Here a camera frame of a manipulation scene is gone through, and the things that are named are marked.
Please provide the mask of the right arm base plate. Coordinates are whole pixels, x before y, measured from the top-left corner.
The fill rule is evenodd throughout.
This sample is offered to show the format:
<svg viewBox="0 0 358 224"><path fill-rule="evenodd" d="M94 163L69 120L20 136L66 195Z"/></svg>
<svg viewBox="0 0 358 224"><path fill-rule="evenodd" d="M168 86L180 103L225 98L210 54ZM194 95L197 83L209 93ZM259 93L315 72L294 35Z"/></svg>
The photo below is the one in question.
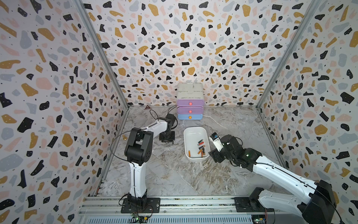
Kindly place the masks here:
<svg viewBox="0 0 358 224"><path fill-rule="evenodd" d="M265 212L264 208L258 200L249 197L235 197L234 204L236 212Z"/></svg>

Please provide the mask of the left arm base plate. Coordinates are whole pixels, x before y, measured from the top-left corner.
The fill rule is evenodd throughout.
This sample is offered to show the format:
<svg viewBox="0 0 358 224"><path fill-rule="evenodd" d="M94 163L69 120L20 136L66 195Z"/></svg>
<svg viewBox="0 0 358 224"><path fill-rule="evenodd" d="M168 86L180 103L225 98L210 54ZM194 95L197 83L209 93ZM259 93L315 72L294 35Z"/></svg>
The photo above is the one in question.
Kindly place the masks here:
<svg viewBox="0 0 358 224"><path fill-rule="evenodd" d="M146 199L126 198L123 201L121 213L159 213L161 198L151 197Z"/></svg>

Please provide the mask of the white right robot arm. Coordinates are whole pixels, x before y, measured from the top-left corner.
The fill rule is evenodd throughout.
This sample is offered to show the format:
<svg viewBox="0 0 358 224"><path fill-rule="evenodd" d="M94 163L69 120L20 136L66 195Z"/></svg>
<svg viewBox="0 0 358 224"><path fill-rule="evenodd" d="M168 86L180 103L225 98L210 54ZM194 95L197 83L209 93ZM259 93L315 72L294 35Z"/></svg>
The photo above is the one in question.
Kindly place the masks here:
<svg viewBox="0 0 358 224"><path fill-rule="evenodd" d="M215 145L210 151L214 162L228 160L233 166L247 169L278 184L289 194L281 194L257 187L250 195L252 205L276 209L303 218L308 224L330 224L337 214L332 185L324 180L315 182L299 176L274 163L253 148L243 148L236 137L217 133L209 137Z"/></svg>

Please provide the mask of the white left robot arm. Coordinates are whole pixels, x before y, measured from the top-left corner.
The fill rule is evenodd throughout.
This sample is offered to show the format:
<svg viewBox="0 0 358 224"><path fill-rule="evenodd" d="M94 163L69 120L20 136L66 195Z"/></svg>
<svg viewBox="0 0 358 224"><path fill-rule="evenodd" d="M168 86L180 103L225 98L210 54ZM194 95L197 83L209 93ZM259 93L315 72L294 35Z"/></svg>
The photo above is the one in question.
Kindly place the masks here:
<svg viewBox="0 0 358 224"><path fill-rule="evenodd" d="M145 183L146 163L149 161L153 150L153 139L159 137L164 143L174 143L178 121L173 114L159 117L147 127L133 128L125 148L125 156L131 168L131 188L127 199L137 206L145 206L147 203L147 187Z"/></svg>

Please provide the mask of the white plastic storage tray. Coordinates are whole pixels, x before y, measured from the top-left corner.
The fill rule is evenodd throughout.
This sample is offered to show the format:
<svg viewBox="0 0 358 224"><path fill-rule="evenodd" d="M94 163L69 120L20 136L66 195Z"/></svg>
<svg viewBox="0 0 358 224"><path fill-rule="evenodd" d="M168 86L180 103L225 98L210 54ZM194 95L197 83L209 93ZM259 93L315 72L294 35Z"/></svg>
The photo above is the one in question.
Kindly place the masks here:
<svg viewBox="0 0 358 224"><path fill-rule="evenodd" d="M204 144L198 146L200 140L204 141ZM200 147L205 148L206 155L201 157L198 154ZM185 155L191 162L202 162L210 157L210 144L207 132L203 127L189 127L184 130L184 147Z"/></svg>

